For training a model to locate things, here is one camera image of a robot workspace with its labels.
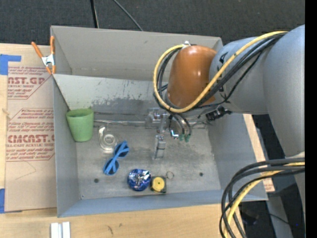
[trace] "bin floor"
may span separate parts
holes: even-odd
[[[117,159],[117,172],[108,176],[103,173],[103,166],[113,154],[105,154],[100,147],[98,128],[94,128],[90,141],[76,143],[79,196],[82,199],[159,194],[150,188],[132,190],[127,178],[133,169],[149,170],[151,176],[168,173],[166,193],[221,189],[206,128],[193,128],[188,143],[174,140],[165,133],[166,148],[162,159],[154,159],[156,129],[108,124],[107,131],[113,133],[118,142],[126,140],[130,151],[125,158]]]

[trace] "blue safety glasses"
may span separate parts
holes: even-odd
[[[117,159],[122,159],[127,156],[129,150],[130,148],[128,147],[128,143],[126,140],[117,144],[113,153],[114,157],[107,160],[106,164],[104,165],[104,174],[108,176],[114,175],[119,168],[119,162],[117,161]]]

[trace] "cardboard sheet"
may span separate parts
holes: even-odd
[[[0,75],[0,189],[4,188],[5,141],[7,128],[7,75]]]
[[[31,45],[0,44],[0,53],[21,56],[8,63],[4,210],[55,207],[52,77]]]

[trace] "black cable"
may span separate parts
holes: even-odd
[[[166,110],[165,107],[163,107],[163,106],[161,105],[161,103],[159,102],[159,100],[156,98],[155,93],[153,93],[153,96],[154,96],[154,99],[155,99],[156,103],[158,104],[158,106],[159,106],[161,109]],[[171,116],[173,116],[173,117],[176,119],[177,123],[179,124],[179,126],[180,126],[181,129],[182,129],[182,134],[185,134],[184,125],[183,125],[183,123],[180,121],[180,119],[177,117],[177,114],[176,114],[176,113],[173,113],[173,112],[171,112],[171,111],[168,111],[168,112],[171,114]]]
[[[280,221],[284,222],[285,224],[288,224],[292,229],[298,229],[298,230],[305,230],[304,228],[302,227],[298,227],[298,226],[295,226],[295,225],[292,225],[291,223],[289,223],[288,221],[284,220],[283,218],[275,215],[275,214],[272,214],[272,213],[269,213],[269,212],[264,212],[264,211],[255,211],[256,213],[263,213],[263,214],[266,214],[266,215],[269,215],[269,216],[272,216],[274,218],[277,218],[279,219]]]
[[[228,96],[226,96],[223,101],[219,102],[219,103],[215,103],[215,104],[209,104],[209,105],[204,105],[204,106],[200,106],[200,102],[201,103],[204,103],[205,100],[208,100],[210,97],[204,97],[202,100],[200,100],[190,111],[192,110],[197,110],[197,109],[205,109],[205,108],[211,108],[211,107],[218,107],[220,106],[222,103],[225,103],[227,102],[227,100],[230,98],[230,96],[232,95],[232,93],[234,92],[234,90],[236,89],[236,87],[238,86],[238,84],[242,81],[242,79],[245,77],[245,75],[250,71],[250,69],[254,66],[254,64],[258,61],[260,55],[262,54],[262,52],[268,47],[268,46],[271,46],[272,44],[274,44],[275,42],[273,43],[269,43],[269,45],[265,46],[263,49],[258,49],[256,53],[254,53],[253,55],[258,55],[258,57],[252,62],[252,64],[245,70],[245,72],[242,74],[242,76],[237,80],[237,82],[234,84],[234,86],[232,87],[231,91],[229,92]],[[225,82],[219,82],[211,91],[212,92],[212,95],[216,93],[216,87],[217,88],[221,88],[223,85],[225,84]]]
[[[96,13],[95,5],[94,5],[94,0],[90,0],[90,6],[91,6],[91,11],[93,13],[95,28],[99,28],[99,23],[98,23],[98,19],[97,19],[97,13]]]
[[[233,187],[233,185],[240,179],[244,178],[244,177],[247,177],[247,176],[250,176],[250,175],[254,175],[254,174],[257,174],[257,173],[261,173],[261,172],[267,172],[267,171],[285,171],[285,170],[298,170],[298,169],[301,169],[302,167],[301,166],[297,166],[297,167],[294,167],[294,166],[275,166],[275,167],[267,167],[267,168],[257,168],[257,169],[254,169],[254,170],[248,170],[248,171],[245,171],[244,173],[242,174],[239,174],[237,175],[236,177],[234,177],[230,183],[227,185],[227,187],[225,188],[224,190],[224,193],[223,193],[223,196],[222,196],[222,199],[221,199],[221,209],[225,209],[225,201],[226,201],[226,198],[227,198],[227,194],[230,190],[231,187]],[[224,216],[223,217],[224,219],[224,222],[227,221],[227,217]]]
[[[279,177],[279,176],[286,176],[286,175],[296,175],[296,174],[299,174],[299,173],[302,173],[302,172],[304,172],[305,171],[305,168],[303,168],[303,169],[300,169],[299,171],[295,171],[295,172],[293,172],[293,171],[284,171],[284,172],[279,172],[279,173],[277,173],[277,174],[274,174],[273,176],[274,177]],[[229,192],[228,192],[228,201],[229,202],[233,202],[236,198],[237,198],[237,196],[242,192],[242,190],[244,190],[244,188],[247,186],[247,185],[249,185],[251,182],[248,182],[248,183],[246,183],[243,187],[241,187],[237,192],[236,192],[236,194],[235,194],[235,196],[232,196],[232,190],[233,190],[233,186],[231,186],[230,187],[230,190],[229,190]],[[236,223],[236,225],[237,225],[237,228],[239,229],[239,230],[242,230],[242,228],[241,228],[241,226],[240,226],[240,223],[239,223],[239,220],[238,220],[238,218],[237,218],[237,215],[234,213],[233,214],[233,219],[234,219],[234,222]]]
[[[143,29],[141,28],[141,26],[137,23],[137,21],[130,15],[130,13],[128,13],[128,11],[117,1],[117,0],[113,0],[119,7],[120,9],[122,9],[125,14],[128,15],[128,17],[134,22],[134,24],[136,24],[136,26],[143,31]]]
[[[294,166],[273,166],[273,167],[267,167],[267,168],[256,168],[253,170],[250,170],[252,168],[258,167],[258,166],[263,166],[263,165],[281,165],[281,164],[289,164],[289,163],[294,163],[294,162],[302,162],[301,160],[303,160],[303,158],[297,158],[297,159],[280,159],[280,160],[270,160],[270,161],[263,161],[263,162],[259,162],[259,163],[253,163],[250,164],[246,167],[244,167],[243,169],[239,170],[234,177],[231,179],[230,183],[227,185],[227,187],[224,190],[222,199],[221,199],[221,208],[222,211],[225,209],[225,201],[227,198],[227,194],[229,191],[231,191],[231,189],[233,188],[233,185],[240,179],[249,176],[249,175],[253,175],[256,173],[261,173],[261,172],[267,172],[267,171],[277,171],[277,170],[297,170],[299,169],[298,167],[294,167]]]
[[[186,123],[186,125],[187,125],[187,127],[188,127],[188,129],[189,129],[189,135],[191,135],[192,134],[192,127],[190,126],[190,124],[189,124],[189,122],[187,121],[187,119],[185,119],[184,117],[183,117],[183,115],[181,115],[181,114],[178,114],[183,120],[184,120],[184,122]]]
[[[231,237],[235,238],[235,235],[233,234],[232,232],[232,229],[227,221],[227,218],[226,218],[226,211],[233,205],[234,201],[236,200],[236,198],[240,195],[240,193],[251,183],[257,181],[257,180],[261,180],[261,179],[267,179],[267,178],[273,178],[273,177],[281,177],[281,176],[288,176],[288,175],[295,175],[295,174],[299,174],[299,173],[302,173],[305,171],[305,168],[300,168],[298,169],[297,171],[293,172],[292,170],[287,170],[287,171],[282,171],[280,173],[277,173],[277,174],[273,174],[273,175],[268,175],[268,176],[264,176],[264,177],[258,177],[258,178],[255,178],[249,182],[247,182],[246,184],[244,184],[237,192],[236,194],[231,197],[231,200],[229,201],[229,203],[227,204],[226,207],[223,208],[223,205],[221,202],[221,206],[222,206],[222,215],[221,215],[221,218],[220,218],[220,221],[219,221],[219,231],[220,231],[220,234],[222,237],[225,237],[224,234],[223,234],[223,231],[222,231],[222,220],[224,221],[225,223],[225,226],[227,228],[227,231],[228,233],[230,234]],[[244,231],[239,223],[239,220],[237,219],[237,216],[236,214],[234,213],[233,215],[233,218],[235,220],[235,223],[237,225],[237,228],[241,234],[241,236],[243,238],[246,238],[245,234],[244,234]]]
[[[255,162],[240,169],[238,172],[234,174],[233,178],[247,170],[257,168],[260,166],[264,166],[264,165],[277,166],[277,165],[286,165],[286,164],[297,163],[297,162],[305,162],[305,158],[275,159],[275,160]]]
[[[162,96],[162,81],[163,81],[163,75],[166,69],[166,66],[169,62],[169,60],[172,58],[172,56],[179,51],[181,48],[175,49],[173,51],[171,51],[167,57],[165,58],[165,60],[163,61],[159,71],[158,71],[158,77],[157,77],[157,89],[158,89],[158,93],[159,95],[163,98]]]
[[[164,90],[167,89],[167,87],[168,87],[168,84],[165,84],[165,85],[162,86],[161,90],[164,91]]]
[[[273,36],[270,36],[268,38],[265,38],[264,40],[261,40],[256,45],[252,46],[252,48],[247,51],[242,58],[240,58],[235,65],[232,67],[232,69],[220,80],[220,82],[215,85],[195,106],[198,107],[202,105],[205,101],[207,101],[211,96],[213,96],[221,87],[224,86],[224,84],[238,71],[242,68],[244,64],[246,64],[250,59],[252,59],[255,55],[261,53],[263,50],[265,50],[267,47],[273,45],[275,42],[277,42],[278,39],[280,39],[285,33],[276,34]]]

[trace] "cable bundle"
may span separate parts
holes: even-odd
[[[221,211],[222,215],[219,222],[219,231],[223,238],[227,238],[228,234],[232,238],[235,238],[230,222],[232,218],[243,238],[247,238],[244,233],[239,220],[235,214],[235,210],[248,192],[255,187],[260,181],[266,178],[273,178],[279,176],[289,176],[299,174],[305,171],[305,158],[294,158],[294,159],[277,159],[262,161],[250,164],[241,170],[239,170],[231,179],[230,183],[225,188],[222,199],[221,199]],[[234,184],[242,178],[249,177],[251,175],[260,174],[257,178],[244,184],[239,190],[233,195]]]
[[[246,62],[248,62],[251,58],[255,57],[256,55],[260,56],[261,52],[266,49],[267,47],[274,44],[279,38],[281,38],[284,34],[286,34],[285,31],[278,31],[278,32],[272,32],[267,33],[264,35],[261,35],[252,41],[248,42],[246,45],[244,45],[242,48],[240,48],[235,54],[233,54],[220,68],[220,70],[216,73],[216,75],[212,78],[212,80],[209,82],[209,84],[206,86],[206,88],[200,93],[200,95],[187,107],[176,109],[168,105],[161,95],[162,92],[162,86],[160,85],[160,79],[162,79],[162,74],[164,73],[165,69],[160,68],[159,66],[162,63],[162,61],[165,59],[165,57],[168,56],[168,58],[162,63],[162,66],[166,66],[169,59],[172,57],[172,55],[180,50],[181,48],[187,47],[188,44],[181,44],[176,45],[167,51],[164,52],[164,54],[159,58],[157,61],[157,64],[154,68],[154,75],[153,75],[153,84],[154,84],[154,96],[157,102],[159,103],[160,107],[164,108],[165,110],[173,113],[184,113],[190,110],[193,110],[195,108],[199,108],[199,105],[201,103],[205,102],[206,99],[209,99],[213,94],[215,94],[239,69],[245,65]],[[217,82],[217,80],[220,78],[222,73],[228,68],[228,66],[247,48],[250,48],[249,51],[246,52],[239,60],[236,62],[235,66],[229,71],[228,74],[226,74],[225,77],[221,79],[221,81],[214,86],[214,84]],[[251,69],[251,67],[254,65],[254,63],[246,70],[245,74]],[[241,78],[238,80],[238,83],[242,80],[242,78],[245,76],[243,74]]]
[[[158,70],[158,75],[157,75],[157,79],[156,79],[156,88],[158,90],[158,94],[159,97],[161,99],[163,99],[163,91],[165,91],[167,89],[167,84],[162,86],[162,82],[163,82],[163,75],[166,69],[166,66],[168,64],[168,62],[170,61],[170,59],[173,57],[173,55],[175,53],[177,53],[179,50],[181,50],[183,47],[186,47],[188,45],[184,44],[184,45],[178,45],[175,46],[169,50],[167,50],[164,55],[161,57],[160,62],[162,62],[162,60],[164,59],[164,61],[161,64],[161,67]],[[154,99],[156,100],[157,104],[159,105],[160,108],[165,109],[166,108],[164,106],[162,106],[162,104],[159,102],[159,99],[157,98],[157,96],[155,95],[155,93],[153,93]],[[188,141],[191,134],[192,134],[192,128],[189,125],[188,121],[182,116],[182,114],[176,114],[174,112],[168,111],[170,113],[170,117],[169,117],[169,128],[171,125],[171,120],[172,118],[175,118],[175,120],[177,121],[177,123],[179,124],[180,128],[182,129],[182,135],[181,136],[185,136],[185,141]],[[186,124],[187,128],[188,128],[188,132],[186,133],[185,131],[185,127],[184,124]]]

